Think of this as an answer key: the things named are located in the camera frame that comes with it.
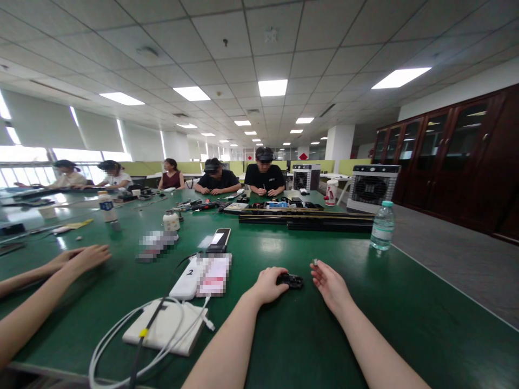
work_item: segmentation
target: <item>black cable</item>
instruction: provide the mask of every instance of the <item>black cable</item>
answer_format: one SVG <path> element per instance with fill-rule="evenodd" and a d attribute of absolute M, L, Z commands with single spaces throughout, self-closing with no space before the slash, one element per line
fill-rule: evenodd
<path fill-rule="evenodd" d="M 169 284 L 172 283 L 173 281 L 173 277 L 175 276 L 175 272 L 177 271 L 177 269 L 180 267 L 180 265 L 182 265 L 186 260 L 188 260 L 189 258 L 197 255 L 197 254 L 201 254 L 203 253 L 202 251 L 198 251 L 196 253 L 193 253 L 187 257 L 185 257 L 184 259 L 182 259 L 178 264 L 177 264 L 177 267 L 173 270 L 173 273 L 171 274 L 171 279 L 169 281 Z M 139 371 L 138 369 L 138 362 L 139 362 L 139 355 L 141 353 L 141 348 L 142 348 L 142 344 L 144 342 L 144 338 L 146 337 L 146 335 L 148 334 L 148 331 L 150 330 L 153 322 L 155 321 L 155 319 L 157 318 L 158 316 L 158 313 L 161 311 L 162 309 L 162 306 L 164 305 L 164 301 L 166 300 L 166 298 L 169 296 L 169 293 L 166 293 L 164 295 L 164 297 L 162 297 L 161 299 L 161 302 L 158 304 L 157 306 L 157 309 L 155 309 L 155 312 L 153 313 L 153 315 L 151 316 L 151 319 L 150 321 L 148 322 L 147 326 L 146 326 L 146 334 L 144 334 L 144 336 L 141 336 L 140 340 L 139 340 L 139 344 L 137 345 L 137 351 L 135 353 L 135 359 L 134 359 L 134 365 L 133 367 L 131 368 L 131 375 L 130 375 L 130 382 L 128 384 L 128 388 L 129 389 L 135 389 L 135 385 L 136 385 L 136 381 L 137 381 L 137 372 Z"/>

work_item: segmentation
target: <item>green table surface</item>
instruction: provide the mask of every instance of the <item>green table surface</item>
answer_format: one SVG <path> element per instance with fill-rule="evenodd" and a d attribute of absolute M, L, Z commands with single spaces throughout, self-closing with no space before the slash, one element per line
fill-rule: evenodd
<path fill-rule="evenodd" d="M 291 197 L 295 193 L 287 192 Z M 56 195 L 58 200 L 85 197 Z M 211 299 L 209 318 L 220 328 L 238 299 L 267 266 L 283 266 L 305 279 L 299 291 L 288 291 L 264 306 L 257 318 L 247 388 L 367 388 L 346 336 L 311 282 L 309 263 L 319 258 L 339 272 L 358 306 L 395 350 L 433 388 L 519 387 L 519 333 L 395 247 L 380 254 L 369 247 L 369 234 L 288 231 L 283 225 L 239 224 L 237 216 L 213 210 L 183 213 L 185 221 L 174 249 L 156 263 L 135 263 L 143 235 L 161 230 L 164 211 L 176 202 L 202 196 L 191 190 L 169 194 L 165 201 L 134 210 L 117 209 L 122 231 L 111 232 L 100 212 L 87 208 L 58 210 L 60 219 L 94 222 L 57 239 L 35 240 L 0 257 L 0 279 L 46 263 L 62 249 L 109 244 L 113 258 L 80 277 L 52 315 L 20 351 L 13 367 L 47 374 L 87 375 L 95 346 L 127 312 L 168 292 L 180 260 L 199 250 L 218 228 L 232 229 L 228 251 L 232 269 L 224 297 Z M 322 195 L 305 197 L 324 204 Z M 258 201 L 253 195 L 252 202 Z M 2 220 L 22 220 L 28 227 L 43 223 L 37 210 L 3 209 Z M 83 240 L 76 241 L 77 236 Z M 36 290 L 25 288 L 0 300 L 0 318 Z M 203 299 L 194 304 L 201 305 Z M 133 345 L 123 331 L 105 350 L 97 376 L 121 380 L 129 375 Z M 157 388 L 182 385 L 214 333 L 204 328 L 190 358 L 168 356 L 139 383 Z M 147 364 L 154 350 L 144 350 Z"/>

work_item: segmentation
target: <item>ceiling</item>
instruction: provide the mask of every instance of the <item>ceiling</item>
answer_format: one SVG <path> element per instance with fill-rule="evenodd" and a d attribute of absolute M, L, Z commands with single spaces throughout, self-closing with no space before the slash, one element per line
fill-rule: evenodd
<path fill-rule="evenodd" d="M 158 57 L 138 54 L 145 46 Z M 248 147 L 253 138 L 308 145 L 336 124 L 358 125 L 354 144 L 373 142 L 400 106 L 518 55 L 517 0 L 0 2 L 0 88 Z M 432 69 L 401 88 L 371 89 L 396 69 L 424 66 Z M 260 97 L 257 81 L 270 79 L 288 79 L 287 95 Z M 197 85 L 211 100 L 172 89 Z M 108 92 L 146 105 L 98 95 Z M 316 119 L 295 124 L 308 116 Z"/>

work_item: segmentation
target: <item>maroon top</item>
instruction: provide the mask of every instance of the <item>maroon top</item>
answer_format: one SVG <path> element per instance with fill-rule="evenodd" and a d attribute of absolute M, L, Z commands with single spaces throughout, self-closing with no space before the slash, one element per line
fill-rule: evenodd
<path fill-rule="evenodd" d="M 177 171 L 171 177 L 169 177 L 167 173 L 162 173 L 162 189 L 167 189 L 169 187 L 180 187 L 180 171 Z"/>

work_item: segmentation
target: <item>person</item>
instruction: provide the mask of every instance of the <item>person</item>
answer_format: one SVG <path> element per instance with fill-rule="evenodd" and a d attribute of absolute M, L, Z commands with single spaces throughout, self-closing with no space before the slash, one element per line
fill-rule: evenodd
<path fill-rule="evenodd" d="M 273 159 L 272 149 L 261 146 L 256 150 L 256 164 L 247 166 L 245 183 L 260 196 L 274 197 L 285 190 L 283 173 L 279 166 L 272 165 Z"/>
<path fill-rule="evenodd" d="M 429 388 L 355 305 L 344 279 L 320 260 L 310 267 L 314 285 L 344 330 L 370 389 Z M 282 267 L 267 267 L 259 274 L 205 348 L 183 389 L 243 388 L 258 311 L 288 290 L 286 284 L 276 285 L 277 277 L 287 272 Z"/>
<path fill-rule="evenodd" d="M 83 185 L 81 188 L 103 186 L 106 189 L 127 189 L 133 185 L 133 181 L 128 173 L 123 171 L 123 167 L 119 162 L 107 159 L 97 164 L 97 167 L 104 170 L 107 176 L 97 185 Z"/>
<path fill-rule="evenodd" d="M 52 164 L 56 167 L 60 173 L 63 173 L 56 181 L 54 181 L 50 185 L 25 185 L 22 183 L 15 183 L 16 186 L 19 187 L 42 187 L 46 189 L 54 189 L 61 187 L 70 187 L 70 186 L 78 186 L 78 185 L 86 185 L 87 179 L 84 175 L 79 174 L 81 170 L 76 167 L 77 165 L 69 161 L 68 159 L 60 159 Z"/>
<path fill-rule="evenodd" d="M 83 273 L 111 258 L 109 247 L 64 251 L 47 264 L 0 282 L 0 298 L 22 286 L 49 279 L 22 305 L 0 320 L 0 370 L 38 331 L 69 286 Z"/>
<path fill-rule="evenodd" d="M 221 195 L 222 193 L 236 192 L 242 185 L 230 170 L 224 169 L 218 158 L 205 161 L 205 174 L 195 184 L 195 190 L 202 194 Z"/>
<path fill-rule="evenodd" d="M 177 162 L 173 158 L 166 158 L 164 160 L 164 168 L 166 169 L 166 173 L 162 173 L 158 188 L 167 189 L 174 187 L 176 189 L 184 189 L 184 175 L 177 169 Z"/>

